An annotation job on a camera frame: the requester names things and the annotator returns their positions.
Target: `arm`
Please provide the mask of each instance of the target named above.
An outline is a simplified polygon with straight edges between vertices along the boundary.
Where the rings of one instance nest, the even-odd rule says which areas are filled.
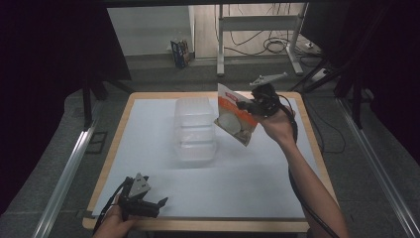
[[[276,114],[263,118],[254,116],[262,124],[266,133],[274,139],[286,156],[290,172],[296,182],[299,192],[309,207],[341,238],[349,237],[345,218],[333,197],[324,184],[303,158],[297,148],[293,131],[286,114],[279,110]],[[303,210],[311,227],[314,237],[330,237],[310,216]]]

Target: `clear plastic container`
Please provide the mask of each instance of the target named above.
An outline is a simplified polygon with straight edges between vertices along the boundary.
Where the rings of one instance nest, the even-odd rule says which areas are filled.
[[[173,141],[182,162],[207,162],[214,158],[217,147],[215,118],[207,97],[176,101]]]
[[[175,104],[175,126],[208,126],[215,119],[207,97],[180,98]]]

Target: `wooden table frame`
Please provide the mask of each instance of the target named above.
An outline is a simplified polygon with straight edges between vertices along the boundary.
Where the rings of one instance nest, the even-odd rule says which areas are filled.
[[[238,91],[238,93],[253,98],[250,92]],[[308,136],[311,150],[314,155],[316,165],[318,167],[320,180],[326,186],[327,190],[337,201],[335,192],[331,185],[330,178],[325,168],[324,160],[319,151],[315,134],[312,130],[308,114],[306,112],[303,100],[297,92],[278,92],[287,97],[294,98],[298,106],[303,125]],[[96,201],[105,185],[107,177],[110,173],[111,167],[114,163],[118,147],[120,145],[124,129],[126,128],[130,112],[133,108],[136,99],[171,99],[181,97],[209,97],[217,98],[217,92],[136,92],[130,95],[124,113],[121,117],[111,147],[109,149],[105,164],[102,168],[98,182],[93,191],[87,213],[92,213]],[[93,217],[83,218],[82,224],[87,229],[93,229],[96,219]],[[216,218],[173,218],[173,217],[158,217],[158,218],[143,218],[137,224],[136,228],[140,230],[150,231],[226,231],[226,232],[306,232],[309,228],[305,219],[216,219]]]

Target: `orange package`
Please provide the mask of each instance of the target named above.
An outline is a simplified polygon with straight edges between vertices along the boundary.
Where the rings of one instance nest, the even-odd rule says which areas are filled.
[[[239,101],[252,101],[230,90],[223,84],[219,83],[217,88],[219,117],[214,123],[240,141],[244,146],[247,146],[258,122],[247,111],[240,110],[236,103]]]

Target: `black cable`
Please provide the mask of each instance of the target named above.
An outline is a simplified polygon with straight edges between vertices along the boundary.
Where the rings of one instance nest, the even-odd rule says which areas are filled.
[[[293,175],[290,171],[290,169],[288,170],[288,174],[289,174],[289,179],[290,179],[290,184],[291,187],[294,191],[294,193],[296,194],[297,199],[300,201],[300,204],[302,204],[302,206],[305,208],[306,211],[308,211],[308,213],[312,216],[312,218],[314,218],[314,220],[333,238],[339,238],[339,236],[333,231],[333,229],[331,229],[330,226],[328,226],[327,223],[325,223],[321,217],[319,217],[315,211],[312,210],[311,207],[309,207],[309,205],[306,203],[305,199],[302,197],[302,195],[300,194],[296,182],[293,178]]]
[[[284,98],[287,103],[288,106],[291,108],[291,104],[289,102],[289,100],[282,96],[282,95],[278,95],[281,96],[282,98]],[[293,138],[294,141],[297,142],[297,125],[296,125],[296,121],[294,120],[294,116],[293,113],[290,112],[286,107],[284,107],[282,104],[280,106],[280,109],[284,111],[284,113],[287,115],[290,124],[292,125],[292,129],[293,129]],[[288,174],[289,174],[289,179],[290,179],[290,184],[291,187],[294,191],[294,193],[296,194],[297,199],[300,201],[300,203],[302,204],[302,206],[305,208],[306,211],[308,211],[308,213],[312,216],[312,218],[333,238],[338,238],[339,236],[331,229],[330,226],[328,226],[327,223],[325,223],[313,210],[312,208],[306,203],[305,199],[302,197],[302,194],[300,194],[299,189],[297,188],[296,182],[293,178],[293,175],[291,173],[291,170],[288,170]]]
[[[337,129],[336,127],[334,127],[333,125],[331,125],[330,123],[328,123],[324,118],[322,118],[319,114],[318,114],[318,112],[315,110],[315,107],[312,105],[312,103],[310,102],[310,100],[308,100],[307,99],[307,97],[306,97],[306,95],[305,95],[305,93],[302,93],[301,94],[302,95],[302,98],[304,99],[303,100],[303,102],[305,103],[305,104],[307,104],[307,105],[309,105],[309,107],[315,112],[315,115],[322,121],[322,122],[324,122],[327,126],[329,126],[330,128],[332,128],[333,130],[335,130],[335,131],[337,131],[338,133],[339,133],[339,135],[340,135],[340,137],[342,138],[342,141],[343,141],[343,147],[342,147],[342,149],[340,150],[340,151],[324,151],[324,153],[331,153],[331,154],[341,154],[341,153],[343,153],[345,150],[346,150],[346,147],[347,147],[347,141],[346,141],[346,139],[344,138],[344,135],[343,135],[343,133],[339,130],[339,129]],[[320,137],[322,138],[322,134],[321,134],[321,131],[318,129],[318,133],[319,133],[319,135],[320,135]]]
[[[96,233],[96,231],[98,230],[99,226],[101,226],[102,224],[102,219],[104,218],[106,212],[108,211],[109,207],[111,207],[112,202],[114,201],[115,196],[118,194],[118,191],[124,186],[126,185],[126,183],[128,182],[128,178],[126,178],[123,183],[121,183],[118,188],[115,190],[114,194],[112,194],[112,196],[108,199],[108,202],[106,203],[106,205],[104,206],[104,208],[102,209],[101,213],[98,216],[98,219],[96,220],[96,224],[95,227],[93,228],[93,234],[94,235]]]

